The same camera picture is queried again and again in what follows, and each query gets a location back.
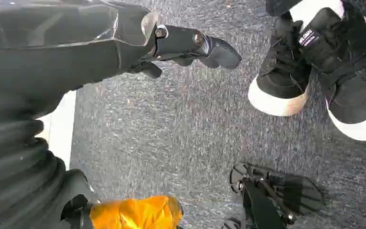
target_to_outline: shoe label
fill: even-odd
[[[319,34],[317,31],[310,29],[310,28],[306,28],[304,30],[304,32],[302,32],[301,34],[301,38],[299,39],[299,43],[302,46],[308,46],[312,43],[315,43],[316,41],[319,40]]]

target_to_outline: gray carpet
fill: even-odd
[[[247,100],[272,26],[264,0],[129,2],[157,8],[168,24],[226,39],[244,60],[235,71],[163,63],[158,80],[126,74],[79,90],[71,167],[101,198],[173,195],[184,207],[183,226],[220,228],[240,215],[227,176],[247,161],[327,188],[327,209],[294,229],[366,228],[366,142],[331,124],[316,75],[306,108],[293,117],[268,116]]]

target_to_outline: foot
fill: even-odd
[[[302,22],[292,22],[289,14],[277,19],[270,49],[250,84],[251,104],[269,115],[294,115],[308,98],[311,67],[301,58],[296,42],[301,26]]]
[[[320,10],[300,35],[300,50],[320,73],[329,116],[355,140],[366,141],[366,18],[344,3],[344,18]]]

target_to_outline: orange bag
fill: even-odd
[[[90,213],[94,229],[176,229],[182,216],[179,202],[168,196],[102,203]]]

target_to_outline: metal bolt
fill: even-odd
[[[196,46],[202,46],[204,44],[204,38],[203,35],[197,31],[194,33],[193,41]]]
[[[158,28],[155,30],[155,37],[156,38],[165,38],[166,37],[166,31],[164,29]]]
[[[239,181],[238,184],[237,184],[237,186],[238,186],[238,190],[239,191],[242,191],[242,189],[244,188],[244,184],[243,184],[242,181]]]

